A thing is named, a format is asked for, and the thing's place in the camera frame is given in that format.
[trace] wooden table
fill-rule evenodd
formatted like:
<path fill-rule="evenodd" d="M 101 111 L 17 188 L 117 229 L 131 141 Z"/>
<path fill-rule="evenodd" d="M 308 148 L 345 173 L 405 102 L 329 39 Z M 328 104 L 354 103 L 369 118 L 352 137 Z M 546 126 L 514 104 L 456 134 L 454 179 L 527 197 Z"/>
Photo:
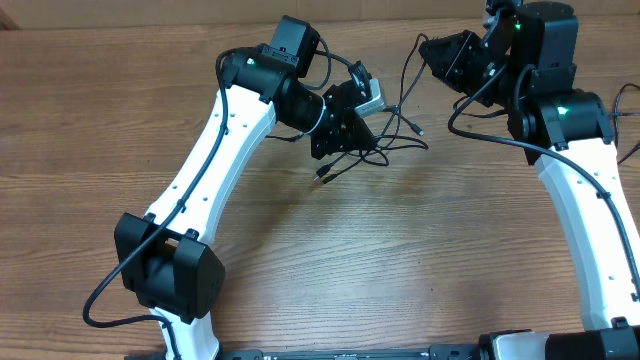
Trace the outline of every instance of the wooden table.
<path fill-rule="evenodd" d="M 317 24 L 331 50 L 364 60 L 391 103 L 414 36 L 479 20 Z M 168 185 L 205 125 L 221 51 L 269 42 L 275 25 L 0 32 L 0 357 L 117 359 L 163 348 L 155 323 L 86 326 L 86 297 L 116 264 L 113 229 Z M 640 82 L 637 16 L 582 18 L 576 86 L 612 103 Z M 420 65 L 409 67 L 413 77 Z M 324 76 L 313 63 L 309 83 Z M 334 67 L 332 80 L 347 73 Z M 555 210 L 518 149 L 446 130 L 455 94 L 425 74 L 404 112 L 431 150 L 358 166 L 319 186 L 308 140 L 265 141 L 220 221 L 227 278 L 213 309 L 227 349 L 322 350 L 474 342 L 511 328 L 581 329 Z M 640 95 L 624 96 L 639 111 Z M 474 106 L 475 111 L 486 111 Z M 368 119 L 375 130 L 384 116 Z M 508 136 L 506 119 L 460 126 Z M 622 119 L 621 148 L 640 138 Z M 277 126 L 277 134 L 294 134 Z M 347 161 L 340 166 L 348 165 Z M 640 156 L 621 167 L 640 219 Z M 118 278 L 107 320 L 146 313 Z"/>

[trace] wall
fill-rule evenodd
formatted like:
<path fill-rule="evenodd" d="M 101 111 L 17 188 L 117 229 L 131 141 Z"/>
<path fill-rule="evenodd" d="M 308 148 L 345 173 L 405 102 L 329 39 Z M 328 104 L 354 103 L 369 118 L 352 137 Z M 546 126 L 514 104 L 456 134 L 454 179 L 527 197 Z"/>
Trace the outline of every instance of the wall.
<path fill-rule="evenodd" d="M 640 12 L 640 0 L 564 2 L 578 15 Z M 21 29 L 276 22 L 282 14 L 316 22 L 464 18 L 482 16 L 483 5 L 484 0 L 0 0 Z"/>

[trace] wood grain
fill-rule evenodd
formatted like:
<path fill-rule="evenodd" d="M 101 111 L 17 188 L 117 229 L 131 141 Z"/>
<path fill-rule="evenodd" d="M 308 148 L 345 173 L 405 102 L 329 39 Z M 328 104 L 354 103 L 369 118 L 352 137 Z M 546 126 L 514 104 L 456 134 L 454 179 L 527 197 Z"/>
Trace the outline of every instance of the wood grain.
<path fill-rule="evenodd" d="M 640 82 L 637 17 L 581 19 L 577 86 L 613 102 Z M 479 31 L 477 20 L 318 25 L 331 50 L 363 59 L 390 102 L 418 32 Z M 113 228 L 142 214 L 199 136 L 221 51 L 270 39 L 275 25 L 0 33 L 0 357 L 117 359 L 162 348 L 156 324 L 96 330 L 89 293 L 117 263 Z M 317 84 L 325 62 L 308 79 Z M 410 64 L 414 76 L 419 60 Z M 335 82 L 347 79 L 336 67 Z M 227 268 L 214 328 L 227 349 L 415 347 L 511 328 L 581 329 L 573 265 L 551 201 L 517 149 L 457 138 L 457 94 L 430 76 L 403 108 L 428 152 L 360 166 L 326 186 L 308 141 L 265 141 L 220 221 Z M 640 94 L 622 104 L 640 111 Z M 475 111 L 486 111 L 474 106 Z M 368 119 L 378 130 L 385 118 Z M 506 119 L 460 126 L 507 136 Z M 621 122 L 621 148 L 640 138 Z M 276 127 L 277 134 L 292 134 Z M 347 166 L 345 161 L 340 166 Z M 640 156 L 621 167 L 640 218 Z M 119 280 L 98 319 L 144 313 Z"/>
<path fill-rule="evenodd" d="M 637 0 L 563 0 L 576 13 L 636 15 Z M 0 0 L 21 29 L 478 18 L 482 0 Z"/>

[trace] wooden surface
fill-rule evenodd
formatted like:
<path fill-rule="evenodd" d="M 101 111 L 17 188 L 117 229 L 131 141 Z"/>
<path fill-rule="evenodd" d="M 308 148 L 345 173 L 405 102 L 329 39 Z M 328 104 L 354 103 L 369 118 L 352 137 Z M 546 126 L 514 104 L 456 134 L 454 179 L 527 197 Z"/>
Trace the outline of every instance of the wooden surface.
<path fill-rule="evenodd" d="M 562 0 L 584 15 L 635 15 L 638 0 Z M 483 0 L 0 0 L 21 29 L 473 18 Z"/>
<path fill-rule="evenodd" d="M 611 104 L 622 84 L 640 82 L 640 21 L 581 20 L 576 85 Z M 120 215 L 143 214 L 198 138 L 218 53 L 267 42 L 274 28 L 0 33 L 1 358 L 117 359 L 162 348 L 156 324 L 92 329 L 82 305 L 117 264 Z M 480 31 L 478 20 L 317 28 L 333 52 L 364 60 L 390 102 L 415 34 Z M 325 66 L 316 59 L 308 82 L 319 83 Z M 409 76 L 418 67 L 414 59 Z M 334 68 L 332 80 L 347 79 Z M 214 246 L 227 269 L 214 327 L 227 349 L 417 347 L 511 328 L 581 329 L 549 196 L 522 151 L 447 132 L 457 97 L 425 75 L 403 110 L 431 150 L 393 153 L 390 168 L 359 166 L 326 186 L 311 181 L 326 162 L 310 157 L 308 140 L 259 146 Z M 630 91 L 623 108 L 639 111 L 639 100 Z M 368 119 L 376 131 L 383 121 Z M 460 126 L 508 136 L 506 119 Z M 622 119 L 622 149 L 639 138 L 638 119 Z M 637 220 L 640 156 L 621 178 Z M 93 315 L 145 312 L 118 278 Z"/>

